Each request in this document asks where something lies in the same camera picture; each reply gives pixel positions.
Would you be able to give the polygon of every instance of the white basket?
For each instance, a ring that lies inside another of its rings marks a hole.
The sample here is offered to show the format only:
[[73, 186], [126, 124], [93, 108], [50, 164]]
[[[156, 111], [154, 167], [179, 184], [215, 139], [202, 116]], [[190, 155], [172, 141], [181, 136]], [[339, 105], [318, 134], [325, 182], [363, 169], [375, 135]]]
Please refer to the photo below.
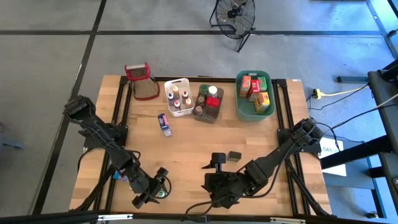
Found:
[[[178, 99], [178, 101], [180, 102], [181, 105], [181, 110], [176, 111], [174, 107], [170, 106], [169, 103], [169, 99], [167, 99], [167, 95], [169, 94], [169, 92], [173, 90], [173, 86], [176, 85], [178, 87], [178, 90], [180, 91], [180, 99]], [[178, 117], [178, 116], [183, 116], [183, 115], [187, 115], [187, 114], [191, 114], [195, 105], [194, 105], [194, 100], [192, 98], [192, 93], [191, 93], [191, 88], [189, 87], [189, 80], [187, 78], [180, 78], [177, 80], [171, 80], [171, 81], [167, 81], [164, 83], [164, 90], [166, 91], [166, 102], [167, 102], [167, 107], [169, 108], [170, 113], [174, 116], [174, 117]], [[189, 109], [185, 109], [185, 104], [182, 103], [182, 95], [181, 93], [187, 91], [188, 92], [188, 97], [191, 99], [192, 101], [192, 107]]]

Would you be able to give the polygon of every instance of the spice bottle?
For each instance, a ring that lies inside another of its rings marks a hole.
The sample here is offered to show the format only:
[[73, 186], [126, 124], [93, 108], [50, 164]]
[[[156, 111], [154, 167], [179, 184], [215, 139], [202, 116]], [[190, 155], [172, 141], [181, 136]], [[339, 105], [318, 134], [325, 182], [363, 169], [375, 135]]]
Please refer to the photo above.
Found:
[[188, 98], [188, 99], [185, 101], [185, 109], [189, 109], [189, 108], [191, 108], [191, 107], [192, 107], [192, 100]]
[[180, 99], [180, 91], [178, 90], [178, 86], [176, 85], [173, 86], [173, 94], [175, 100]]
[[185, 104], [185, 101], [188, 99], [188, 92], [182, 92], [182, 104]]
[[199, 106], [205, 106], [205, 98], [203, 96], [198, 97]]
[[208, 90], [208, 95], [211, 97], [216, 97], [217, 96], [217, 87], [210, 86], [209, 90]]
[[169, 93], [169, 94], [167, 95], [167, 99], [169, 99], [169, 104], [170, 104], [170, 106], [174, 106], [174, 101], [175, 101], [175, 99], [174, 99], [173, 93]]
[[174, 101], [174, 108], [175, 108], [177, 111], [181, 110], [180, 102], [178, 102], [177, 100]]
[[195, 107], [195, 114], [196, 115], [201, 115], [202, 113], [203, 113], [203, 110], [202, 110], [201, 106]]
[[208, 90], [209, 90], [209, 86], [208, 85], [200, 85], [200, 94], [201, 94], [201, 96], [206, 97]]

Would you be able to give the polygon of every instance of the gray floor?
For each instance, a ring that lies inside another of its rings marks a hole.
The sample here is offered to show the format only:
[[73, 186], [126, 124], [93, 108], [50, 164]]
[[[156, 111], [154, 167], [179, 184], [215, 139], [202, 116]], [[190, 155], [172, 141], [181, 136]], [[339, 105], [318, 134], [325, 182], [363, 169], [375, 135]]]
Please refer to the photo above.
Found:
[[[372, 2], [386, 29], [398, 27], [386, 0]], [[108, 1], [99, 29], [210, 30], [213, 3]], [[94, 0], [3, 0], [0, 29], [91, 29], [99, 4]], [[256, 12], [258, 30], [378, 30], [361, 1], [256, 1]], [[0, 36], [0, 122], [7, 128], [0, 138], [8, 136], [25, 145], [22, 151], [5, 148], [0, 152], [0, 217], [29, 210], [87, 40], [87, 36]], [[361, 86], [337, 84], [335, 77], [365, 75], [393, 61], [384, 39], [377, 36], [253, 36], [240, 54], [234, 52], [237, 44], [222, 35], [97, 36], [80, 94], [95, 101], [103, 75], [123, 75], [125, 64], [142, 62], [148, 62], [156, 76], [234, 77], [241, 70], [264, 70], [272, 78], [303, 80], [308, 94], [312, 88], [333, 93]], [[319, 108], [335, 100], [312, 100], [312, 106]], [[312, 116], [333, 125], [374, 105], [366, 89]], [[46, 213], [68, 208], [83, 145], [77, 131], [70, 125]], [[369, 140], [383, 135], [384, 129], [379, 115], [369, 113], [338, 128], [336, 134]], [[328, 187], [328, 193], [333, 213], [339, 217], [363, 219], [364, 212], [374, 210], [370, 191]], [[383, 201], [392, 205], [388, 196]], [[397, 221], [394, 210], [388, 214], [387, 220], [378, 221]]]

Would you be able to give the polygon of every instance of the wooden tabletop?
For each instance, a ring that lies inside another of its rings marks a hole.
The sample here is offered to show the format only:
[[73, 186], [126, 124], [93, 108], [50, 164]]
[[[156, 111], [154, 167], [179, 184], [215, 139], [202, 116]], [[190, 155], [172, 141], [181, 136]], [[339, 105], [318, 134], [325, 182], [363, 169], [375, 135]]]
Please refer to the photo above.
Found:
[[[110, 122], [120, 76], [106, 75], [103, 78], [96, 102], [96, 114], [105, 122]], [[202, 83], [191, 82], [190, 88], [196, 99]], [[279, 128], [277, 113], [260, 122], [245, 123], [236, 116], [234, 83], [213, 83], [224, 89], [220, 113], [215, 124], [208, 124], [193, 119], [192, 114], [174, 118], [167, 109], [164, 84], [159, 83], [160, 96], [148, 101], [137, 101], [132, 97], [127, 125], [129, 132], [126, 149], [141, 151], [141, 167], [151, 176], [159, 167], [169, 170], [168, 178], [172, 182], [172, 192], [160, 204], [147, 203], [137, 210], [131, 203], [136, 196], [126, 182], [116, 182], [111, 206], [112, 212], [173, 213], [184, 214], [186, 209], [196, 203], [209, 201], [209, 194], [201, 185], [204, 176], [214, 169], [201, 169], [209, 164], [212, 152], [237, 151], [242, 159], [227, 162], [223, 170], [235, 172], [251, 159], [266, 156], [278, 147], [276, 130]], [[290, 105], [294, 123], [308, 117], [303, 86], [300, 80], [287, 80]], [[283, 93], [280, 89], [285, 127], [288, 128]], [[120, 121], [126, 90], [119, 112]], [[160, 130], [157, 115], [165, 113], [169, 119], [172, 136], [165, 138]], [[311, 154], [301, 153], [305, 183], [314, 198], [327, 212], [331, 212], [319, 160]], [[73, 191], [70, 208], [76, 208], [88, 196], [98, 182], [104, 150], [95, 149], [82, 160]], [[265, 192], [270, 184], [259, 193]], [[104, 208], [108, 187], [104, 188], [101, 208]], [[299, 212], [303, 213], [300, 191], [296, 186]], [[291, 216], [289, 188], [285, 166], [280, 168], [274, 188], [264, 198], [239, 199], [240, 204], [230, 209], [213, 208], [214, 215], [279, 215]], [[193, 209], [192, 213], [204, 212], [208, 205]]]

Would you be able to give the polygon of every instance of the green plastic bin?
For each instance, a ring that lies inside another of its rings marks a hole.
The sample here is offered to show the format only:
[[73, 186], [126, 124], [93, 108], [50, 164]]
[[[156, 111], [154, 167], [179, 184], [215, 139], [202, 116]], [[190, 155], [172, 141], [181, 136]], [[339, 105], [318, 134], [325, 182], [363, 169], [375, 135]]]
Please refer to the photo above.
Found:
[[[263, 114], [257, 114], [254, 109], [254, 103], [248, 102], [247, 98], [239, 97], [239, 89], [242, 83], [242, 77], [244, 75], [250, 75], [251, 78], [257, 79], [258, 77], [265, 77], [267, 82], [267, 92], [269, 97], [269, 106]], [[272, 115], [275, 111], [274, 91], [272, 89], [271, 78], [268, 73], [264, 71], [242, 71], [236, 76], [236, 112], [238, 118], [242, 121], [261, 121], [268, 116]]]

